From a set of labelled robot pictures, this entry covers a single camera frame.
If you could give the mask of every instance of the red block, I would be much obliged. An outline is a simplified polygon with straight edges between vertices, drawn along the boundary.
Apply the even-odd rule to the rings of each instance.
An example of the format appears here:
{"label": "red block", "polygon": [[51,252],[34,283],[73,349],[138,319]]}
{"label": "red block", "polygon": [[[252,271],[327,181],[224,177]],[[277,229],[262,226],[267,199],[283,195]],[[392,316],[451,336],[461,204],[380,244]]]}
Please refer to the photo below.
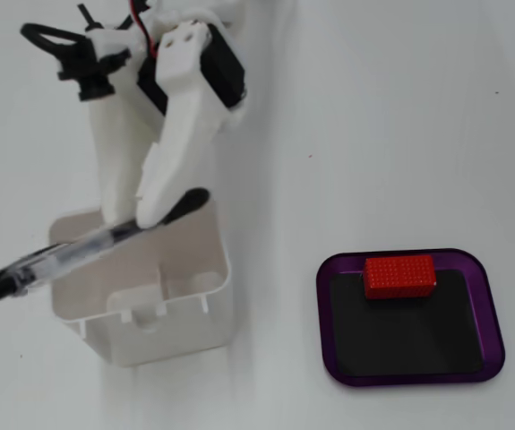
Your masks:
{"label": "red block", "polygon": [[363,278],[368,299],[428,297],[436,287],[431,255],[367,258]]}

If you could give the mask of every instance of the red wire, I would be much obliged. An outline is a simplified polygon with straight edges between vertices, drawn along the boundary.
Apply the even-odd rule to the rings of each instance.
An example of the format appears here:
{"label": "red wire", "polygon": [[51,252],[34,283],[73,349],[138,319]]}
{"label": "red wire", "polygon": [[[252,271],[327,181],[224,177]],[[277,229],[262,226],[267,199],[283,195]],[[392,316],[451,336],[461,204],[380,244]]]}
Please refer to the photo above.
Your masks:
{"label": "red wire", "polygon": [[130,13],[132,14],[133,21],[138,25],[138,27],[140,27],[140,30],[142,30],[142,33],[146,38],[146,45],[148,45],[150,55],[154,58],[157,58],[158,52],[156,51],[156,45],[153,43],[153,40],[151,39],[150,34],[148,33],[148,30],[146,29],[145,25],[143,25],[140,15],[136,12],[133,0],[130,0]]}

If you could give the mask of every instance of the white table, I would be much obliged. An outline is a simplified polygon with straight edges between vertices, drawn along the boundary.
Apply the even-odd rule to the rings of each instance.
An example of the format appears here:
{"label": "white table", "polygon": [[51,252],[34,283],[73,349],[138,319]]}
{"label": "white table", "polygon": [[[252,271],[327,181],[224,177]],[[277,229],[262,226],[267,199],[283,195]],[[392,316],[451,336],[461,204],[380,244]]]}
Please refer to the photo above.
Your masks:
{"label": "white table", "polygon": [[[49,318],[46,293],[6,300],[0,429],[515,428],[515,1],[249,2],[253,110],[218,142],[232,344],[117,369]],[[98,203],[86,108],[18,35],[24,22],[79,30],[75,3],[0,1],[0,267],[43,246],[59,215]],[[107,3],[88,6],[124,14]],[[502,372],[477,385],[333,382],[322,261],[425,247],[486,267]]]}

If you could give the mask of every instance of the pen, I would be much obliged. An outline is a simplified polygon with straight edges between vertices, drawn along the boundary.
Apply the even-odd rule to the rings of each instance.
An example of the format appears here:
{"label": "pen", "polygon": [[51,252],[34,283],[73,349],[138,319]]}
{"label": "pen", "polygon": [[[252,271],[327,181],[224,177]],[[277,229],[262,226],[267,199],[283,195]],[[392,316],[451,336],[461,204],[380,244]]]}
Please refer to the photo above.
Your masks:
{"label": "pen", "polygon": [[[201,209],[210,199],[204,188],[184,194],[171,212],[154,228],[167,226],[185,215]],[[57,280],[113,251],[118,245],[142,233],[135,219],[84,235],[72,243],[51,245],[21,258],[0,270],[0,300],[23,296],[28,288]]]}

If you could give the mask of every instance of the robotic arm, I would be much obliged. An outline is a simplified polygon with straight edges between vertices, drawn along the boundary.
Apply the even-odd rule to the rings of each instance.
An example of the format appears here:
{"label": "robotic arm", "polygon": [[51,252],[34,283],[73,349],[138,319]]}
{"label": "robotic arm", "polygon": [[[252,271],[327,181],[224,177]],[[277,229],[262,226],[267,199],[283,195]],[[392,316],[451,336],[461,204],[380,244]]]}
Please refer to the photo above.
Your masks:
{"label": "robotic arm", "polygon": [[[116,29],[103,28],[82,6],[85,35],[38,24],[25,24],[21,33],[56,57],[60,80],[79,83],[81,101],[111,103],[114,94],[123,101],[118,108],[101,106],[108,116],[96,139],[104,218],[135,217],[141,228],[150,228],[189,189],[203,186],[197,170],[205,149],[241,115],[245,69],[211,9],[164,11],[142,4],[139,13],[135,3],[133,21]],[[125,142],[134,136],[128,126],[148,131],[153,143]]]}

